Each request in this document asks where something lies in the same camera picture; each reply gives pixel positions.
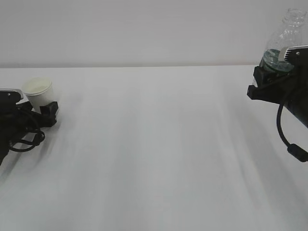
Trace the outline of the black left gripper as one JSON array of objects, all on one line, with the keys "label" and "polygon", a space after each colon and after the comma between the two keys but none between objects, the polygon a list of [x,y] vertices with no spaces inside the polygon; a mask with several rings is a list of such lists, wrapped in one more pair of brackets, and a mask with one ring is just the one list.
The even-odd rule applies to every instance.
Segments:
[{"label": "black left gripper", "polygon": [[33,150],[45,140],[41,128],[56,124],[58,102],[53,101],[40,107],[39,123],[35,119],[30,102],[0,109],[0,153],[9,151],[25,153]]}]

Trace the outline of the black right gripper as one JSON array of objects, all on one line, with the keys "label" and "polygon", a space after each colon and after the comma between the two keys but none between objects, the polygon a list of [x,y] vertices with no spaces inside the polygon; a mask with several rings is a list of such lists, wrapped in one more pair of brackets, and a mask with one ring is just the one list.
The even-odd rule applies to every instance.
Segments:
[{"label": "black right gripper", "polygon": [[275,72],[265,70],[261,66],[254,68],[254,83],[248,86],[247,96],[251,100],[281,101],[277,112],[277,123],[281,123],[282,109],[286,108],[307,127],[308,65],[279,62],[280,51],[274,52]]}]

